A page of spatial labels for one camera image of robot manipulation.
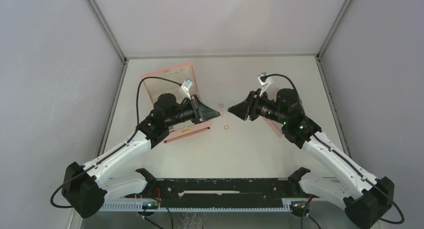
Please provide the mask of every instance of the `metal frame edge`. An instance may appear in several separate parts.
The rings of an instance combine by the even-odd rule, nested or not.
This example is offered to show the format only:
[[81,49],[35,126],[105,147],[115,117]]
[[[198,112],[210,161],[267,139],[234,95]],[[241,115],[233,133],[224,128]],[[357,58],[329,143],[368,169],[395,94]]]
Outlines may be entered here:
[[316,53],[257,53],[257,54],[204,54],[204,55],[158,55],[128,56],[132,59],[177,59],[177,58],[255,58],[255,57],[314,57]]
[[121,49],[121,47],[118,44],[117,39],[115,38],[111,27],[109,26],[108,22],[105,19],[105,16],[103,15],[102,11],[99,8],[99,5],[97,4],[96,0],[85,0],[90,7],[91,11],[94,14],[94,17],[96,18],[97,22],[99,23],[101,29],[103,30],[104,34],[106,35],[107,39],[109,40],[110,44],[112,45],[113,49],[115,50],[116,54],[118,55],[121,62],[125,62],[126,58],[125,55]]
[[327,50],[328,45],[330,44],[330,41],[333,39],[334,34],[337,30],[337,28],[339,28],[343,18],[346,15],[346,12],[348,11],[350,5],[352,4],[353,0],[344,0],[343,5],[341,6],[340,11],[338,12],[331,28],[330,31],[328,32],[327,36],[324,39],[324,42],[321,45],[321,48],[319,49],[319,52],[317,54],[318,58],[321,59],[324,55],[324,53]]
[[69,212],[69,218],[66,224],[66,229],[80,229],[83,224],[83,218],[77,213],[75,209]]
[[114,118],[115,111],[117,109],[118,99],[121,93],[122,85],[124,84],[124,78],[127,72],[128,62],[129,61],[126,60],[125,63],[122,64],[119,80],[117,82],[117,85],[114,91],[115,93],[112,98],[112,103],[110,104],[110,107],[109,107],[109,114],[107,115],[107,119],[104,124],[104,129],[101,134],[100,144],[96,153],[96,157],[100,156],[105,151],[106,142],[108,141],[109,132],[111,131],[112,120]]
[[321,63],[321,59],[318,57],[318,55],[315,56],[316,65],[318,66],[318,71],[321,76],[322,84],[324,85],[325,94],[327,95],[328,103],[330,105],[331,113],[334,118],[335,127],[338,132],[338,136],[340,138],[341,146],[343,148],[344,153],[347,153],[350,158],[352,158],[351,150],[349,149],[349,143],[345,134],[345,131],[343,130],[342,122],[340,121],[340,116],[337,110],[336,103],[333,98],[333,93],[331,90],[331,87],[329,85],[329,82],[327,80],[326,73],[324,71],[323,65]]

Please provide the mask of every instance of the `black joint housing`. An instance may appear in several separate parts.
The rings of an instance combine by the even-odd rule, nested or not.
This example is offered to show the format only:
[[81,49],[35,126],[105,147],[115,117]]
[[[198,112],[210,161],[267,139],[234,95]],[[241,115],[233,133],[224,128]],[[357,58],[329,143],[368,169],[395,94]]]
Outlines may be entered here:
[[[389,178],[379,179],[375,186],[393,200],[395,184]],[[356,200],[346,197],[343,201],[347,217],[360,229],[371,228],[392,207],[390,200],[374,187]]]
[[150,140],[151,148],[154,148],[170,134],[169,128],[162,119],[155,116],[154,110],[135,129],[146,135],[146,139]]
[[299,182],[301,181],[302,177],[307,174],[310,173],[311,170],[309,170],[308,168],[305,167],[301,167],[299,169],[297,169],[295,172],[293,172],[289,177],[288,177],[288,182],[290,183],[291,187],[290,190],[292,193],[301,193],[302,188],[299,185]]
[[[66,168],[63,183],[83,171],[78,163],[73,162]],[[95,179],[84,173],[65,185],[61,193],[82,218],[88,218],[103,206],[106,191],[99,188]]]
[[313,134],[321,132],[321,127],[307,116],[298,115],[298,117],[288,120],[281,131],[289,142],[301,149],[305,142],[311,140]]

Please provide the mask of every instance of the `black cable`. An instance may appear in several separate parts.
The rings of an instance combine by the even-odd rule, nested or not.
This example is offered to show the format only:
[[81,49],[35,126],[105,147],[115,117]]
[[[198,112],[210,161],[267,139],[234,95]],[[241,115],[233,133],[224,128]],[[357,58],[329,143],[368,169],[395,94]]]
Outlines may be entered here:
[[112,151],[112,153],[106,155],[105,157],[103,157],[101,160],[99,160],[96,165],[99,165],[100,163],[104,162],[106,159],[110,158],[113,154],[117,153],[119,150],[121,150],[122,148],[124,148],[125,146],[127,146],[131,140],[136,136],[137,134],[137,130],[134,131],[134,133],[132,134],[132,136],[126,141],[126,143],[124,143],[123,145],[121,145],[120,147],[116,148],[114,151]]
[[310,216],[310,215],[308,215],[307,216],[308,218],[310,218],[315,224],[316,224],[316,226],[319,228],[319,229],[322,229],[321,228],[321,226],[320,226],[320,224],[318,224],[318,222],[312,217],[312,216]]
[[303,205],[305,208],[303,209],[302,216],[300,217],[300,229],[304,229],[304,217],[306,210],[308,208],[308,204],[312,201],[312,195],[309,195],[309,198],[307,199],[306,203]]
[[149,218],[144,216],[144,213],[146,212],[147,209],[144,209],[144,211],[141,213],[141,216],[143,217],[144,220],[148,221],[149,223],[151,223],[153,226],[159,228],[159,229],[164,229],[162,226],[158,225],[156,222],[150,220]]
[[[151,197],[151,196],[148,196],[148,195],[144,195],[144,194],[138,194],[138,195],[140,195],[142,198],[149,198],[149,199],[155,200],[159,204],[161,203],[160,200],[158,200],[158,199],[156,199],[154,197]],[[168,207],[164,207],[164,208],[168,211],[169,219],[171,220],[171,229],[174,229],[174,219],[173,219],[173,216],[171,214],[171,211],[170,211],[170,209]]]
[[64,182],[62,185],[60,185],[54,192],[53,192],[53,194],[51,195],[51,197],[50,197],[50,204],[53,206],[53,207],[55,207],[55,208],[72,208],[72,206],[71,205],[58,205],[58,204],[56,204],[54,201],[53,201],[53,199],[55,198],[55,196],[56,196],[56,194],[64,187],[64,186],[66,186],[68,183],[70,183],[70,182],[72,182],[73,180],[75,180],[75,179],[77,179],[77,178],[79,178],[80,176],[82,176],[84,173],[86,173],[86,172],[88,172],[88,171],[90,171],[91,169],[93,169],[95,166],[94,165],[92,165],[92,166],[90,166],[87,170],[85,170],[85,171],[83,171],[83,172],[81,172],[80,174],[78,174],[78,175],[76,175],[76,176],[74,176],[74,177],[72,177],[70,180],[68,180],[67,182]]
[[[282,77],[287,79],[287,81],[291,84],[291,86],[293,87],[293,90],[296,92],[297,95],[297,100],[300,103],[300,107],[302,109],[302,113],[303,113],[303,118],[305,120],[306,123],[306,127],[309,129],[310,133],[313,135],[313,137],[319,142],[321,143],[324,147],[326,147],[327,149],[329,149],[331,152],[335,153],[339,158],[341,158],[346,164],[348,164],[361,178],[364,177],[364,175],[354,166],[352,165],[352,163],[350,161],[348,161],[346,158],[344,158],[340,153],[338,153],[336,150],[331,150],[331,146],[327,145],[325,142],[323,142],[321,139],[319,139],[313,132],[311,127],[308,124],[308,120],[306,118],[306,113],[305,113],[305,109],[304,106],[302,104],[301,98],[299,97],[299,93],[298,90],[295,87],[295,84],[293,83],[293,81],[287,77],[286,75],[282,75],[282,74],[268,74],[265,76],[262,76],[261,79],[264,81],[266,78],[268,77],[273,77],[273,76],[277,76],[277,77]],[[391,221],[391,220],[387,220],[384,218],[380,218],[381,221],[389,223],[389,224],[402,224],[405,222],[405,216],[402,213],[402,210],[399,208],[399,206],[386,194],[384,193],[380,188],[378,188],[376,185],[374,185],[371,181],[369,181],[368,179],[365,179],[365,181],[370,184],[373,188],[375,188],[377,191],[379,191],[384,197],[387,198],[387,200],[389,200],[393,206],[396,208],[397,212],[400,215],[400,220],[399,221]]]
[[170,80],[170,79],[166,79],[166,78],[162,78],[162,77],[158,77],[158,76],[147,76],[143,79],[141,79],[141,81],[138,83],[138,87],[137,87],[137,98],[135,99],[135,110],[137,111],[137,126],[140,124],[140,116],[139,116],[139,94],[140,94],[140,87],[142,86],[142,83],[144,82],[144,80],[146,79],[160,79],[160,80],[164,80],[170,83],[174,83],[177,84],[178,86],[181,87],[181,83],[178,83],[176,81]]

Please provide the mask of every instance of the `black mount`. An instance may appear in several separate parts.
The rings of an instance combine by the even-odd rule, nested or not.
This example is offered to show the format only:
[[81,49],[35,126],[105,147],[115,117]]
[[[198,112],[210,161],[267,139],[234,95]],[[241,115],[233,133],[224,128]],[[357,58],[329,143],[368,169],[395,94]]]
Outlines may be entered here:
[[268,99],[266,92],[259,96],[260,92],[261,89],[252,90],[244,101],[228,108],[228,112],[244,121],[247,119],[254,121],[262,116],[283,124],[281,132],[284,137],[298,148],[302,148],[313,134],[321,132],[321,127],[304,116],[295,90],[288,88],[279,90],[276,100]]
[[[76,162],[67,166],[63,183],[84,171],[84,166]],[[78,212],[82,218],[94,215],[105,202],[105,190],[99,188],[95,178],[87,173],[77,177],[62,188],[62,196]]]
[[[141,171],[149,173],[145,169],[137,170]],[[168,208],[254,209],[281,208],[282,199],[309,196],[302,190],[292,190],[293,182],[285,178],[150,178],[143,192],[125,197],[160,197],[161,206]],[[184,193],[186,191],[205,193]],[[210,191],[239,193],[214,194]]]
[[[375,184],[393,200],[395,184],[386,176],[377,180]],[[358,199],[345,197],[343,199],[347,217],[360,229],[371,228],[391,207],[391,202],[374,187],[363,191],[363,196]]]

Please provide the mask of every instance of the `pink box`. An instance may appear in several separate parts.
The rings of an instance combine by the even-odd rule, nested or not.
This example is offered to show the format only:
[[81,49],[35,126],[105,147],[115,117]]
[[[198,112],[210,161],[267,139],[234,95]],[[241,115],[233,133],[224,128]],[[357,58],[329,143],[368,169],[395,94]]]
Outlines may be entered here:
[[281,138],[283,137],[283,133],[281,132],[281,128],[283,127],[283,125],[281,124],[281,126],[279,126],[280,124],[275,122],[275,121],[270,121],[268,119],[266,119],[265,117],[263,118],[266,122],[266,124],[268,124],[269,127],[271,127],[271,129],[275,132],[275,134]]
[[[160,69],[154,72],[141,75],[141,79],[146,77],[161,77],[169,80],[173,80],[179,83],[183,83],[187,78],[193,82],[190,88],[191,94],[197,94],[199,99],[202,99],[199,95],[198,83],[196,81],[195,68],[192,62],[187,62],[180,65]],[[176,101],[180,103],[184,97],[179,92],[179,86],[174,83],[169,83],[164,80],[145,80],[143,82],[144,87],[150,97],[150,100],[155,103],[158,97],[163,93],[172,93],[176,97]],[[211,123],[209,121],[194,124],[191,121],[177,124],[170,128],[169,135],[165,138],[165,143],[174,142],[179,139],[187,138],[189,136],[197,135],[201,132],[206,132],[211,129]]]

